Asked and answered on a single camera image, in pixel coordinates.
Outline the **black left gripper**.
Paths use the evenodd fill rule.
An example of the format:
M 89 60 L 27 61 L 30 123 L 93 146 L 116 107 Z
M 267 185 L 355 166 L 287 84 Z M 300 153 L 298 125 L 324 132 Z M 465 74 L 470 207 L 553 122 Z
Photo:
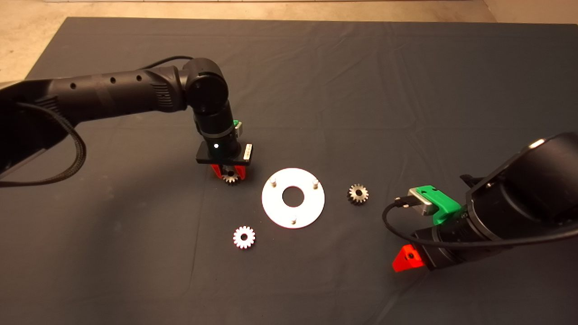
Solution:
M 235 166 L 240 180 L 246 178 L 246 167 L 251 164 L 254 153 L 252 143 L 240 142 L 234 135 L 220 138 L 204 138 L 196 153 L 196 162 L 211 164 L 214 174 L 223 179 L 223 166 Z

